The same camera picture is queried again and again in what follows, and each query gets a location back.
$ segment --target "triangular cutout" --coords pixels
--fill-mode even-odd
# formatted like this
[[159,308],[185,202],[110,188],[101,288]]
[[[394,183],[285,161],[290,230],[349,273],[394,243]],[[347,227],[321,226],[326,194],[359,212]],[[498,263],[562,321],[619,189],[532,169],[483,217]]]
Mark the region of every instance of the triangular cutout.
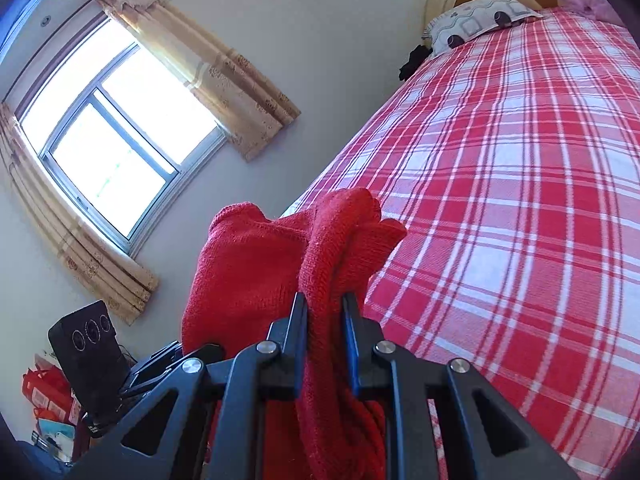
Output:
[[482,390],[474,391],[474,400],[494,456],[503,456],[527,447],[527,437],[524,433],[484,395]]
[[155,455],[177,399],[178,390],[168,391],[160,402],[129,430],[122,439],[122,445],[145,455]]

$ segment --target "checkered fabric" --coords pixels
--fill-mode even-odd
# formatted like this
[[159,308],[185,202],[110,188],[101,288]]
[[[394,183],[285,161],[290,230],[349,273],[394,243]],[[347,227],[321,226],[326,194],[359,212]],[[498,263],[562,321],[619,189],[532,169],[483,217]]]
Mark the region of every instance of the checkered fabric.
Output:
[[408,236],[366,314],[472,361],[591,480],[640,427],[640,51],[544,15],[425,63],[288,212],[377,195]]

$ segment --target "window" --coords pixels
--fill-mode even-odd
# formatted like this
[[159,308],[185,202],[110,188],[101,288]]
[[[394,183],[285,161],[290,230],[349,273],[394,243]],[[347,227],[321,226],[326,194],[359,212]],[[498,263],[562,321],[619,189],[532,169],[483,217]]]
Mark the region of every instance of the window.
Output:
[[213,115],[111,20],[63,60],[20,122],[68,198],[127,253],[223,142]]

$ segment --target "curtain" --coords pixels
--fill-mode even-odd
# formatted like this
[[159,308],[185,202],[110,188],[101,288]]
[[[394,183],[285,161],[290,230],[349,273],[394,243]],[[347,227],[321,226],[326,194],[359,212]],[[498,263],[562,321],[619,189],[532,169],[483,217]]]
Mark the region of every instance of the curtain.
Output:
[[206,106],[251,160],[298,110],[245,57],[165,0],[97,0]]
[[0,104],[0,158],[10,185],[48,247],[96,298],[132,324],[158,279],[103,238],[75,209],[38,160],[6,103]]

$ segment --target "silver bolt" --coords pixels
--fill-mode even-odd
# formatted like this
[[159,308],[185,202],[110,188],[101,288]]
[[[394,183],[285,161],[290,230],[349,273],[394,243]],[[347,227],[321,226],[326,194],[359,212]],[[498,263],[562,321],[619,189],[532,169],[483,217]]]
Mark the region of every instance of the silver bolt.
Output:
[[255,349],[261,354],[273,354],[278,349],[278,345],[273,341],[261,341],[255,346]]
[[466,374],[471,368],[469,361],[467,361],[466,359],[461,359],[460,357],[457,359],[453,359],[449,366],[454,372],[457,372],[459,374]]
[[396,345],[391,341],[383,339],[382,341],[378,341],[376,343],[376,350],[381,354],[392,354],[396,351]]
[[200,361],[200,359],[191,358],[182,363],[182,370],[184,370],[188,374],[199,372],[201,368],[202,361]]

